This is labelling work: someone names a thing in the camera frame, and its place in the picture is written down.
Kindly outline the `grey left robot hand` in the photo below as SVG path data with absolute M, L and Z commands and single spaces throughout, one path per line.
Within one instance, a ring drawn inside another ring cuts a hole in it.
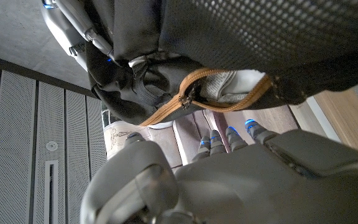
M 172 170 L 160 146 L 130 134 L 89 183 L 81 223 L 358 223 L 358 150 L 250 119 L 247 144 L 212 131 Z

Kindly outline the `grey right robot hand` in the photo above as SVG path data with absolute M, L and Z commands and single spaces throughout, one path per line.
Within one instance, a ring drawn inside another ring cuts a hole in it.
M 119 64 L 114 58 L 112 45 L 96 30 L 81 1 L 42 0 L 41 12 L 54 38 L 84 70 L 88 69 L 85 54 L 87 42 L 106 55 L 108 62 Z

